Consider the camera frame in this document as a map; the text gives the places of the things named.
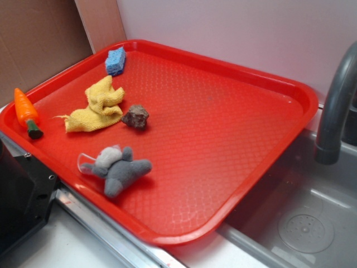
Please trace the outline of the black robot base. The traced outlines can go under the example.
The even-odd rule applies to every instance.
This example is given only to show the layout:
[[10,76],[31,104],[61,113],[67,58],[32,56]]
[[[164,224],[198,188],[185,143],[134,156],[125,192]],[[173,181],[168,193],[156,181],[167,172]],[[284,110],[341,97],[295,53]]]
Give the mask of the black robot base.
[[57,175],[34,156],[12,156],[1,143],[1,257],[44,227]]

